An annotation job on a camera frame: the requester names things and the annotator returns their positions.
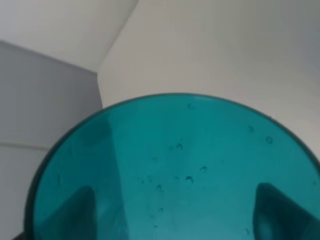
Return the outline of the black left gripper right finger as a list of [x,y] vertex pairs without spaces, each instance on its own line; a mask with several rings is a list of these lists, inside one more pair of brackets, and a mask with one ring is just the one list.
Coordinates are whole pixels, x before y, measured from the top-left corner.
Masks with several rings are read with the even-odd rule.
[[252,217],[256,240],[318,240],[320,220],[269,183],[260,183]]

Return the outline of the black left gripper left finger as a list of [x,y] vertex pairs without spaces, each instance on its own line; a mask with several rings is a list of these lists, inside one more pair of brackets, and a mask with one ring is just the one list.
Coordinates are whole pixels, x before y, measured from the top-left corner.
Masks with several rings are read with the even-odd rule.
[[22,232],[15,240],[96,240],[98,237],[96,197],[93,189],[83,186],[43,223],[33,236]]

